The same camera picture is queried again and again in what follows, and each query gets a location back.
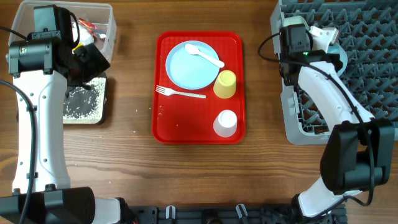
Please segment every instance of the clear plastic container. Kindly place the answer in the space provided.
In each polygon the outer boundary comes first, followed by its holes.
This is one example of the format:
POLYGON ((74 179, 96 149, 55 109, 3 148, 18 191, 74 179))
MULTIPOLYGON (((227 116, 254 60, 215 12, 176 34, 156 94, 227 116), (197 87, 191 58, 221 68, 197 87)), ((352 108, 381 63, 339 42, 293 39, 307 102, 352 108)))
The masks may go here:
MULTIPOLYGON (((104 57, 111 62, 117 27, 112 6, 109 4, 63 1, 23 1, 19 5, 14 23, 12 23, 12 29, 24 36, 34 32, 33 8, 35 6, 46 6, 51 4, 64 7, 74 13, 77 19, 82 18, 94 24, 99 29, 106 31, 105 40, 96 40, 95 45, 104 57)), ((10 45, 12 41, 19 39, 18 36, 11 34, 8 45, 10 45)))

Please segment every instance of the wooden table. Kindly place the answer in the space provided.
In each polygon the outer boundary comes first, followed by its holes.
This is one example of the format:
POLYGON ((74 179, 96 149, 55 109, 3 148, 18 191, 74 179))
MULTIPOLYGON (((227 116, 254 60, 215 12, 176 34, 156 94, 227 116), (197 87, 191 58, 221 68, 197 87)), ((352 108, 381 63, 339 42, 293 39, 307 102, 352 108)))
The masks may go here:
MULTIPOLYGON (((278 64, 261 60, 258 45, 271 35, 277 1, 112 2, 117 43, 108 69, 106 121, 65 127, 72 187, 90 186, 99 197, 129 205, 236 205, 289 203, 320 175, 325 146, 294 146, 286 139, 278 64), (243 40, 247 133, 233 146, 167 146, 151 134, 155 43, 167 30, 231 30, 243 40)), ((11 27, 18 3, 0 5, 0 24, 11 27)), ((0 55, 9 34, 0 33, 0 55)), ((265 46, 268 56, 273 47, 265 46)), ((0 78, 11 81, 5 61, 0 78)), ((0 86, 0 196, 11 194, 18 155, 15 93, 0 86)), ((377 187, 373 204, 348 202, 350 223, 396 223, 398 152, 391 178, 377 187)))

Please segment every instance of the white speckles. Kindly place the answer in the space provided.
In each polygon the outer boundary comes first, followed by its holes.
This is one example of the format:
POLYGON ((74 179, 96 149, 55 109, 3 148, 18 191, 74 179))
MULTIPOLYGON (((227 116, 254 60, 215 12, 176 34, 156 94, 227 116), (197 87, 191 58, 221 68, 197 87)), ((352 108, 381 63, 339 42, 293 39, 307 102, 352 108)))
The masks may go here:
MULTIPOLYGON (((101 120, 102 115, 103 115, 103 107, 104 107, 104 89, 105 89, 105 83, 106 79, 105 78, 93 78, 90 82, 87 83, 87 85, 93 86, 92 91, 95 91, 96 98, 92 99, 92 97, 88 97, 88 99, 85 100, 85 104, 91 105, 93 109, 85 114, 81 113, 80 111, 76 114, 73 114, 72 109, 69 108, 67 105, 67 113, 63 115, 63 123, 64 124, 95 124, 98 121, 101 120)), ((86 92, 84 88, 80 88, 78 91, 74 91, 70 93, 69 97, 73 97, 74 94, 77 94, 78 92, 86 92)))

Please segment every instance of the white cup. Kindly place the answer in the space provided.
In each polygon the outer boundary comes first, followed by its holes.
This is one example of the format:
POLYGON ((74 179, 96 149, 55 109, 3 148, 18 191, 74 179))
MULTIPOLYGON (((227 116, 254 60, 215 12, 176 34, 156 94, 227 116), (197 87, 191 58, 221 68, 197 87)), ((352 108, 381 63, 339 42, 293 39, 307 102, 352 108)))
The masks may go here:
POLYGON ((214 131, 221 137, 227 138, 236 132, 238 117, 231 110, 222 111, 214 120, 214 131))

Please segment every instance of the dish rack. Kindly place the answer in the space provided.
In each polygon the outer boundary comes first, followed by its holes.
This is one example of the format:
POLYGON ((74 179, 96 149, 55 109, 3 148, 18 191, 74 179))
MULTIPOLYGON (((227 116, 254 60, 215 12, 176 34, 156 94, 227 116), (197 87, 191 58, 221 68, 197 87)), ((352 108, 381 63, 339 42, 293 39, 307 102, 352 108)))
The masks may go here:
MULTIPOLYGON (((272 33, 292 16, 302 16, 309 26, 340 30, 339 43, 348 56, 341 80, 376 119, 393 121, 398 139, 398 1, 279 0, 271 15, 272 33)), ((273 43, 279 55, 279 38, 273 43)), ((282 88, 287 139, 326 144, 330 130, 308 94, 283 82, 282 88)))

